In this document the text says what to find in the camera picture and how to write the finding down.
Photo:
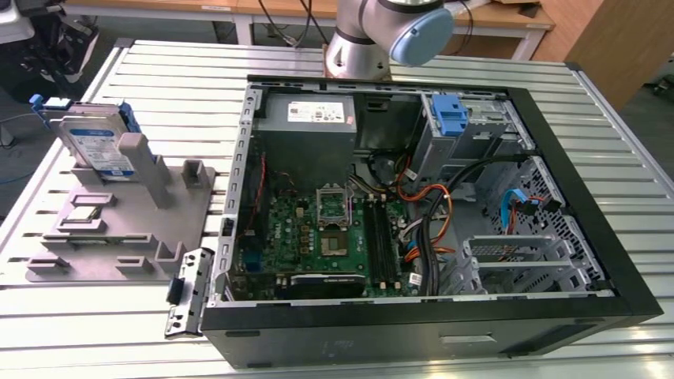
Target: aluminum table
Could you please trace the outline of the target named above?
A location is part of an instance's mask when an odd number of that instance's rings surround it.
[[[219,173],[202,244],[216,246],[243,91],[250,73],[322,75],[322,52],[127,41],[84,100],[123,97],[151,148]],[[523,87],[577,165],[665,315],[549,355],[254,372],[259,377],[669,377],[674,373],[674,186],[581,72],[559,63],[439,58],[392,65],[399,81]],[[166,341],[166,285],[31,284],[25,261],[76,182],[59,141],[0,228],[0,377],[180,377],[234,373],[206,339]]]

